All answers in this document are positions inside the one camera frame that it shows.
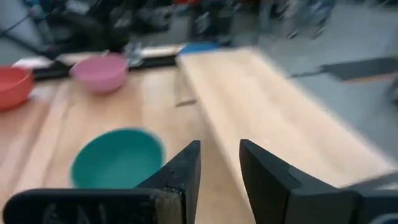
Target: pink bowl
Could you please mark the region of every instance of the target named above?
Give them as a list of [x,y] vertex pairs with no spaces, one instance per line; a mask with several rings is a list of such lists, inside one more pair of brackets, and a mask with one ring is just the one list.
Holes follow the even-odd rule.
[[78,62],[70,73],[89,91],[109,93],[126,81],[127,60],[119,54],[92,57]]

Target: red bowl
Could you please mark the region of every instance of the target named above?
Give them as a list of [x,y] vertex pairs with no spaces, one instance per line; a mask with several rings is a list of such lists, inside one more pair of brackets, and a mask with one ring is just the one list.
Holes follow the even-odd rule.
[[25,102],[33,89],[32,72],[23,68],[0,66],[0,111]]

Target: floor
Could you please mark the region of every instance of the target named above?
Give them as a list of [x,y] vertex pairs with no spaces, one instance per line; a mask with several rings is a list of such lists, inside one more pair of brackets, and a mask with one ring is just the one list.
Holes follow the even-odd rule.
[[[398,12],[392,9],[367,7],[354,3],[339,3],[325,33],[312,40],[307,32],[296,39],[281,38],[278,25],[273,34],[263,35],[259,48],[288,75],[312,72],[324,63],[346,62],[398,54]],[[239,44],[254,44],[254,17],[241,16],[235,27]],[[186,32],[181,30],[187,21],[176,20],[170,34],[154,35],[148,44],[183,42]],[[10,64],[32,54],[0,40],[0,65]],[[295,78],[320,99],[331,113],[338,114],[352,127],[377,144],[385,153],[398,160],[398,108],[384,97],[390,79],[362,83],[341,83],[328,74]]]

